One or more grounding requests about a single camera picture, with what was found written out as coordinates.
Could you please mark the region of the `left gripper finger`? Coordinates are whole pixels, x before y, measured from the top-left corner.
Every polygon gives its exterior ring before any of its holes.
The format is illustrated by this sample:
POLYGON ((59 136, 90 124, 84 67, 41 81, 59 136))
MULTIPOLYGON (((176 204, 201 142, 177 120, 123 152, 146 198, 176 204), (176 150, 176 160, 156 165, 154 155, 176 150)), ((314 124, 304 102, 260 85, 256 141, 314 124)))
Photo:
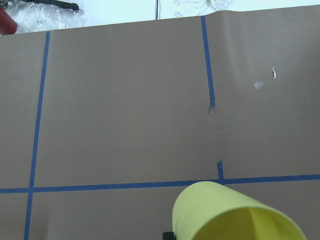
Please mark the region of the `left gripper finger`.
POLYGON ((167 231, 162 234, 162 240, 176 240, 175 234, 173 231, 167 231))

